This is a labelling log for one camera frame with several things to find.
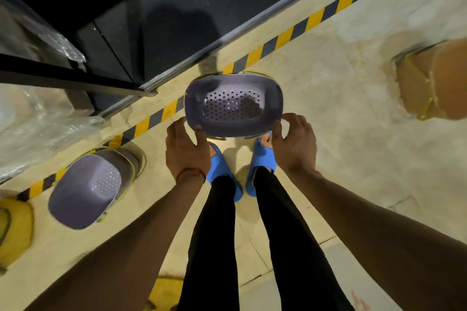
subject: black pants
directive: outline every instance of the black pants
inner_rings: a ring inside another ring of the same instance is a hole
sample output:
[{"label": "black pants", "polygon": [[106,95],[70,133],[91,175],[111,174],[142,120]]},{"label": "black pants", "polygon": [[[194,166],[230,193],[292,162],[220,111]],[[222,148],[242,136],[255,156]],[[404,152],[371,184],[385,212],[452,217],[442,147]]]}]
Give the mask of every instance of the black pants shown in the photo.
[{"label": "black pants", "polygon": [[[282,310],[353,310],[305,220],[273,173],[254,187],[269,237]],[[239,310],[234,249],[235,184],[218,177],[196,223],[178,311]]]}]

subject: floor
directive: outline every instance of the floor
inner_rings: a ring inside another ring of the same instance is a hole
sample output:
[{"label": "floor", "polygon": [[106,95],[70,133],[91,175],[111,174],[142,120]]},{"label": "floor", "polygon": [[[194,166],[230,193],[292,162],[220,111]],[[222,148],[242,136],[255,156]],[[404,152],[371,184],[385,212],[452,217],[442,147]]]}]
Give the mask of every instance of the floor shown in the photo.
[{"label": "floor", "polygon": [[[222,68],[239,59],[332,1],[299,1],[219,51],[217,66]],[[274,77],[283,89],[284,110],[301,113],[312,123],[318,139],[317,168],[325,177],[464,242],[467,120],[420,122],[407,116],[396,95],[389,62],[414,44],[467,36],[466,14],[467,0],[360,0],[250,68]],[[66,165],[70,156],[108,140],[168,105],[199,73],[196,67],[181,74],[163,85],[154,99],[141,99],[114,116],[102,132],[1,188],[21,191],[46,177]],[[35,240],[0,278],[2,310],[22,310],[79,258],[171,189],[173,179],[164,164],[163,138],[167,126],[183,114],[176,113],[126,144],[144,151],[147,167],[104,222],[71,231],[48,214],[50,190],[32,199]],[[253,142],[230,139],[218,145],[231,169],[244,181]],[[334,238],[330,227],[283,172],[278,170],[277,176],[316,239],[326,242]],[[184,275],[191,232],[208,192],[205,184],[172,243],[162,274]],[[242,286],[267,275],[272,263],[255,199],[244,195],[236,211],[235,250]]]}]

